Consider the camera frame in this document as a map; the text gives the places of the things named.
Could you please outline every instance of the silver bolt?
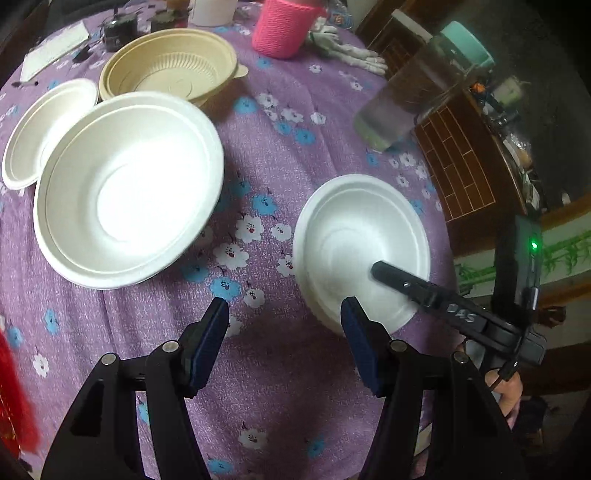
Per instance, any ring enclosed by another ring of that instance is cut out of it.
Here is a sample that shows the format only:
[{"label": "silver bolt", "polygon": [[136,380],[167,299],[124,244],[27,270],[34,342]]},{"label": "silver bolt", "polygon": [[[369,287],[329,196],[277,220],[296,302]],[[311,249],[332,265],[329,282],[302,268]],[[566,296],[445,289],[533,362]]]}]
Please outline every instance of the silver bolt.
[{"label": "silver bolt", "polygon": [[406,350],[407,344],[406,344],[406,342],[403,342],[402,340],[392,340],[390,342],[390,348],[394,352],[401,353]]},{"label": "silver bolt", "polygon": [[112,364],[115,360],[117,360],[117,356],[114,353],[106,353],[103,355],[103,357],[100,359],[100,363],[102,363],[103,365],[110,365]]},{"label": "silver bolt", "polygon": [[178,342],[175,342],[174,340],[170,340],[169,342],[166,342],[162,346],[162,350],[164,350],[166,353],[173,353],[177,349],[178,349]]},{"label": "silver bolt", "polygon": [[470,359],[464,352],[455,352],[453,354],[453,359],[458,362],[459,364],[466,364]]}]

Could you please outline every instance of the flower print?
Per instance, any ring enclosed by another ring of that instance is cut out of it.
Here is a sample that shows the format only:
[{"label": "flower print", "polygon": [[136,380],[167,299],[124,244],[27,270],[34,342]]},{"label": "flower print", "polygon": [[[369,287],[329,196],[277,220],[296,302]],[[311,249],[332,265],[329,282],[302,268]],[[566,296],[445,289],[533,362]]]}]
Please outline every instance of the flower print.
[{"label": "flower print", "polygon": [[232,471],[234,470],[234,467],[231,463],[225,460],[219,460],[217,458],[208,459],[207,468],[209,468],[209,471],[211,471],[211,473],[218,474],[232,473]]},{"label": "flower print", "polygon": [[35,354],[33,356],[33,368],[35,368],[37,375],[46,378],[47,372],[49,372],[49,362],[47,361],[47,358],[39,353]]},{"label": "flower print", "polygon": [[138,405],[139,419],[143,421],[148,427],[150,426],[150,417],[148,415],[148,404],[140,401]]},{"label": "flower print", "polygon": [[198,248],[203,248],[208,246],[211,242],[213,242],[213,228],[207,225],[203,230],[201,230],[201,233],[197,235],[195,246]]},{"label": "flower print", "polygon": [[240,333],[240,329],[242,328],[242,322],[236,320],[234,315],[230,315],[230,321],[228,323],[228,329],[226,330],[226,335],[224,338],[230,338],[238,335]]},{"label": "flower print", "polygon": [[280,242],[285,242],[291,238],[291,227],[284,223],[278,223],[271,228],[271,235]]},{"label": "flower print", "polygon": [[414,167],[417,164],[417,161],[410,153],[403,153],[400,155],[400,163],[403,167]]},{"label": "flower print", "polygon": [[396,177],[396,181],[398,182],[398,184],[401,187],[404,187],[404,188],[408,187],[408,180],[405,177],[403,177],[402,175],[398,175]]},{"label": "flower print", "polygon": [[245,197],[252,190],[248,180],[237,180],[230,186],[230,191],[237,197]]},{"label": "flower print", "polygon": [[294,138],[300,145],[312,145],[316,141],[316,136],[305,128],[296,128]]},{"label": "flower print", "polygon": [[10,327],[8,329],[8,343],[14,349],[19,348],[24,341],[21,331],[17,327]]},{"label": "flower print", "polygon": [[322,452],[324,451],[326,444],[322,437],[318,437],[313,442],[308,444],[308,458],[317,458],[319,457]]},{"label": "flower print", "polygon": [[258,194],[252,198],[252,208],[259,215],[273,215],[277,211],[277,205],[268,195]]},{"label": "flower print", "polygon": [[18,111],[19,111],[18,105],[12,105],[8,110],[6,110],[6,116],[17,115]]},{"label": "flower print", "polygon": [[216,296],[226,301],[231,301],[240,295],[242,287],[238,282],[228,277],[216,278],[209,286],[209,290]]},{"label": "flower print", "polygon": [[249,288],[243,300],[250,308],[257,309],[265,304],[265,293],[260,288]]},{"label": "flower print", "polygon": [[193,265],[181,265],[181,273],[191,283],[201,283],[209,276],[209,269],[200,262]]},{"label": "flower print", "polygon": [[414,211],[417,212],[417,215],[423,215],[425,213],[423,203],[420,200],[411,200],[410,204],[413,206]]},{"label": "flower print", "polygon": [[265,476],[260,473],[248,472],[246,475],[241,475],[238,480],[265,480]]},{"label": "flower print", "polygon": [[45,328],[52,335],[57,335],[60,331],[60,324],[57,323],[56,313],[51,309],[47,309],[45,312]]},{"label": "flower print", "polygon": [[287,278],[290,275],[295,275],[294,264],[291,259],[291,255],[286,255],[285,258],[278,260],[277,271],[284,277]]},{"label": "flower print", "polygon": [[289,135],[291,133],[291,125],[286,122],[277,122],[273,124],[273,128],[281,135]]},{"label": "flower print", "polygon": [[256,96],[256,101],[259,102],[259,105],[263,108],[273,108],[274,106],[279,105],[279,100],[273,97],[270,93],[259,93]]},{"label": "flower print", "polygon": [[324,125],[326,123],[326,117],[322,113],[314,112],[310,115],[310,120],[315,125]]},{"label": "flower print", "polygon": [[256,102],[250,97],[240,97],[234,103],[234,111],[240,115],[247,115],[256,112]]},{"label": "flower print", "polygon": [[219,200],[216,203],[215,208],[213,209],[214,212],[224,212],[230,206],[230,197],[226,193],[222,193],[220,195]]},{"label": "flower print", "polygon": [[219,265],[228,267],[230,270],[246,267],[246,261],[250,256],[237,244],[221,244],[213,249],[213,254]]},{"label": "flower print", "polygon": [[262,450],[267,445],[267,434],[257,429],[245,429],[242,427],[238,441],[249,450]]},{"label": "flower print", "polygon": [[277,120],[277,114],[273,110],[265,108],[263,112],[267,114],[267,117],[269,117],[269,120],[271,120],[271,122],[275,122]]},{"label": "flower print", "polygon": [[284,108],[281,111],[281,118],[288,122],[294,122],[295,124],[299,124],[304,121],[304,115],[296,112],[293,108]]},{"label": "flower print", "polygon": [[374,153],[367,152],[365,154],[365,159],[372,167],[377,167],[379,165],[378,157]]},{"label": "flower print", "polygon": [[105,62],[106,62],[106,60],[98,60],[98,61],[96,61],[96,62],[91,63],[90,65],[88,65],[88,68],[90,70],[97,69],[98,67],[103,66],[105,64]]},{"label": "flower print", "polygon": [[264,230],[260,217],[245,215],[244,218],[240,218],[236,222],[236,238],[246,244],[251,243],[253,240],[260,242],[261,233]]},{"label": "flower print", "polygon": [[425,168],[425,165],[419,165],[417,168],[415,168],[414,172],[418,175],[418,178],[420,179],[426,179],[429,176],[427,169]]},{"label": "flower print", "polygon": [[256,61],[256,66],[260,69],[267,69],[273,65],[272,61],[266,57],[259,57]]}]

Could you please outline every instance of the tan plastic container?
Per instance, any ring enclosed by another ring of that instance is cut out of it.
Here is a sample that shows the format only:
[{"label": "tan plastic container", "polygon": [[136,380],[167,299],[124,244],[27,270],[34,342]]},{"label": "tan plastic container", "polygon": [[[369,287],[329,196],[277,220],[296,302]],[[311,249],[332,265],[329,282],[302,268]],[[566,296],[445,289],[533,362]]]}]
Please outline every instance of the tan plastic container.
[{"label": "tan plastic container", "polygon": [[202,30],[175,28],[127,44],[100,74],[103,100],[128,92],[171,93],[199,106],[248,69],[222,37]]}]

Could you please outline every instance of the purple tablecloth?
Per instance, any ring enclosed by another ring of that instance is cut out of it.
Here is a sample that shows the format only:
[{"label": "purple tablecloth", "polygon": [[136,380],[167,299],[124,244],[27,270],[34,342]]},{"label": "purple tablecloth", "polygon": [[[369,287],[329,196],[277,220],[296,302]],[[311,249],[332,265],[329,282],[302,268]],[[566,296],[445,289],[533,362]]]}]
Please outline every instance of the purple tablecloth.
[{"label": "purple tablecloth", "polygon": [[[409,141],[385,154],[371,152],[353,130],[354,113],[384,80],[305,48],[289,61],[259,56],[250,44],[258,11],[257,4],[240,4],[235,24],[214,29],[250,72],[204,108],[223,142],[225,186],[209,226],[170,268],[115,291],[74,286],[37,246],[34,187],[1,187],[1,326],[42,431],[38,455],[25,456],[36,468],[101,355],[146,355],[178,338],[214,296],[223,296],[232,314],[227,338],[207,388],[187,402],[210,471],[227,478],[324,480],[358,472],[382,401],[363,387],[346,341],[312,316],[289,269],[302,207],[336,176],[365,173],[401,191],[427,231],[431,280],[454,286],[445,222],[420,150]],[[87,19],[89,31],[97,32],[108,15]],[[359,44],[352,34],[342,37]],[[98,81],[109,55],[101,44],[80,65],[68,55],[40,73],[35,87],[11,86],[18,69],[0,90],[0,151],[44,92],[69,79]],[[457,341],[424,314],[396,336],[439,354]],[[144,402],[138,395],[142,449],[146,473],[156,478]]]}]

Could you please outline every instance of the clear plastic bottle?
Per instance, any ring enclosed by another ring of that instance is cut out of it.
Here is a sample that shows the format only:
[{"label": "clear plastic bottle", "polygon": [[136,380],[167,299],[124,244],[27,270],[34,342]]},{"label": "clear plastic bottle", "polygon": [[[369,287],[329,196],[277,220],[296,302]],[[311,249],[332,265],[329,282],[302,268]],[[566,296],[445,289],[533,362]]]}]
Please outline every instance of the clear plastic bottle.
[{"label": "clear plastic bottle", "polygon": [[371,148],[384,151],[493,65],[476,37],[451,22],[355,115],[355,130]]}]

